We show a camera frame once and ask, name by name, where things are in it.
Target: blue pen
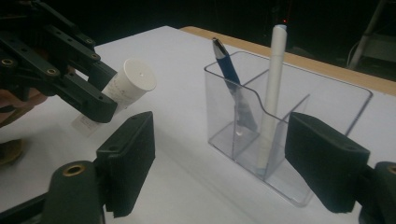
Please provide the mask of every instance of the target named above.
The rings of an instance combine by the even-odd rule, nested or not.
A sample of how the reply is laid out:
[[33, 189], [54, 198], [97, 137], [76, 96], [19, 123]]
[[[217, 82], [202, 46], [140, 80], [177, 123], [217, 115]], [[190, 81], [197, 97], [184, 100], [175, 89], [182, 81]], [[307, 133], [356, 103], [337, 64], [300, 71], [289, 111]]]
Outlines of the blue pen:
[[239, 90], [238, 85], [241, 84], [241, 81], [239, 80], [239, 77], [235, 72], [233, 62], [230, 58], [230, 54], [217, 38], [213, 38], [212, 41], [216, 60], [218, 61], [224, 78], [233, 82], [231, 83], [226, 81], [225, 84], [227, 85], [231, 95], [233, 96], [233, 99], [235, 100], [237, 124], [247, 127], [252, 131], [256, 131], [257, 124], [254, 121], [248, 102], [244, 99], [242, 92]]

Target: table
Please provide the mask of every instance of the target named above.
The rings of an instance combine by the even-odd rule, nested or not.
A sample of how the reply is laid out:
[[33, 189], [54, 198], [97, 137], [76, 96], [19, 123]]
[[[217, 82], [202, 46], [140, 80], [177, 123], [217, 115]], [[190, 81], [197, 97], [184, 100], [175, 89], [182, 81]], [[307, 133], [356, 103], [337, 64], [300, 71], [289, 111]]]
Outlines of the table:
[[[215, 59], [210, 40], [199, 35], [213, 33], [165, 26], [98, 46], [102, 61], [116, 70], [128, 58], [145, 61], [155, 72], [158, 86], [89, 138], [70, 126], [78, 112], [56, 96], [0, 129], [2, 142], [25, 139], [21, 160], [0, 168], [0, 212], [44, 193], [59, 166], [94, 160], [95, 150], [127, 118], [150, 110], [156, 159], [132, 214], [113, 219], [106, 213], [107, 223], [357, 223], [358, 204], [351, 214], [341, 215], [328, 212], [316, 197], [308, 206], [296, 207], [207, 143], [203, 69]], [[222, 40], [226, 45], [234, 41]], [[245, 50], [268, 55], [265, 47], [235, 43], [238, 48], [226, 46], [231, 53], [243, 49], [239, 45], [243, 43]], [[368, 85], [374, 97], [350, 137], [372, 150], [370, 165], [396, 161], [394, 83], [294, 55], [288, 54], [286, 61], [323, 70], [325, 75], [331, 72], [326, 68], [331, 68], [335, 76], [350, 82], [367, 80], [361, 85]]]

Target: wooden surface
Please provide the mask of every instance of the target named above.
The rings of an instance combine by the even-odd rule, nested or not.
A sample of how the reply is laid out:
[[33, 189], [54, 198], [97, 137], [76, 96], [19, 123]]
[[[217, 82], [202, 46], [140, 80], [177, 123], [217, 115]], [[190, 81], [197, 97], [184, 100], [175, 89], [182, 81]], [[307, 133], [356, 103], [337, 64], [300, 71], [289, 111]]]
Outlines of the wooden surface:
[[[271, 53], [271, 50], [265, 46], [247, 42], [245, 40], [237, 39], [227, 35], [217, 34], [201, 28], [188, 26], [181, 28], [180, 30], [210, 39], [213, 37], [217, 37], [221, 40], [222, 43], [226, 45], [231, 45], [239, 49], [244, 49], [263, 56], [269, 57]], [[285, 54], [285, 63], [290, 63], [304, 69], [317, 72], [328, 77], [344, 80], [345, 82], [349, 82], [374, 91], [381, 91], [386, 94], [396, 95], [396, 82], [389, 81], [383, 78], [369, 76], [363, 73], [355, 72], [327, 63], [321, 63], [290, 53]]]

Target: white marker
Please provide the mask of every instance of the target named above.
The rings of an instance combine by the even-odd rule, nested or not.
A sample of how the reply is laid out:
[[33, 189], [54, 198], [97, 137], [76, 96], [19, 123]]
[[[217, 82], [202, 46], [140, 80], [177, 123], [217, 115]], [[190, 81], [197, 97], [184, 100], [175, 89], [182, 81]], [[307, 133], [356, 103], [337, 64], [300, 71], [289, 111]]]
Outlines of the white marker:
[[[271, 115], [276, 115], [277, 102], [279, 98], [280, 79], [282, 75], [283, 56], [285, 54], [286, 25], [276, 25], [273, 30], [271, 40], [271, 57], [270, 68], [265, 93], [264, 109]], [[262, 132], [260, 140], [260, 149], [257, 159], [257, 172], [264, 175], [265, 168], [269, 159], [271, 147], [274, 140], [276, 119], [268, 115], [262, 117]]]
[[[114, 113], [116, 115], [147, 91], [154, 90], [156, 85], [154, 73], [148, 65], [136, 59], [128, 59], [123, 68], [111, 78], [102, 93], [118, 104]], [[72, 122], [72, 126], [85, 136], [90, 136], [101, 125], [102, 123], [90, 120], [82, 114]]]

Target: clear plastic pen holder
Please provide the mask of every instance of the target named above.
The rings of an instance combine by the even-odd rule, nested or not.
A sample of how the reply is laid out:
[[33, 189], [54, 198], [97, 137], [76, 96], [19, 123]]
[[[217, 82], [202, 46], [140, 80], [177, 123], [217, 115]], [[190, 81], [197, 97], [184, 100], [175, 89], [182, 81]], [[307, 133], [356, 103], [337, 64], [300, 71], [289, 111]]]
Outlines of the clear plastic pen holder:
[[307, 205], [313, 193], [285, 160], [290, 112], [314, 116], [348, 135], [372, 94], [284, 64], [271, 115], [264, 108], [269, 60], [247, 52], [231, 59], [242, 85], [224, 79], [217, 63], [205, 67], [208, 143], [292, 203]]

